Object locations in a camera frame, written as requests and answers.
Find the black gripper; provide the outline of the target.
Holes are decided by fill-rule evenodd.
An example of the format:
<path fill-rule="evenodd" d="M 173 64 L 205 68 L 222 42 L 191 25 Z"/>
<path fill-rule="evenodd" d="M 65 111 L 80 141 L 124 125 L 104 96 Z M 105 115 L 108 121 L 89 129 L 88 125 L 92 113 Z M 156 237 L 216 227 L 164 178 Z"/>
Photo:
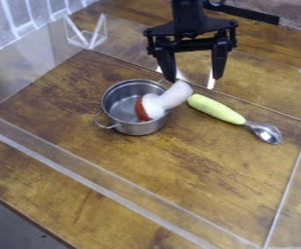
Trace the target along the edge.
<path fill-rule="evenodd" d="M 236 46 L 234 19 L 208 18 L 196 20 L 175 18 L 171 22 L 147 28 L 147 53 L 157 61 L 164 79 L 175 81 L 173 53 L 211 51 L 212 77 L 218 80 L 224 73 L 227 53 Z"/>

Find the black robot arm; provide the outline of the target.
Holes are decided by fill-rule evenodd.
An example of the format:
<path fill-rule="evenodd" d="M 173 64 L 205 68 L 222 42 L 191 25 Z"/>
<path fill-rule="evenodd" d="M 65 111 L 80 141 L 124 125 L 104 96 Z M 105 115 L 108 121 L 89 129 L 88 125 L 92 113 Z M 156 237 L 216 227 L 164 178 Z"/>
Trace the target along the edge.
<path fill-rule="evenodd" d="M 147 28 L 147 53 L 157 61 L 164 79 L 175 81 L 175 53 L 211 51 L 212 77 L 224 73 L 227 53 L 236 47 L 234 19 L 210 18 L 203 0 L 172 0 L 173 20 Z"/>

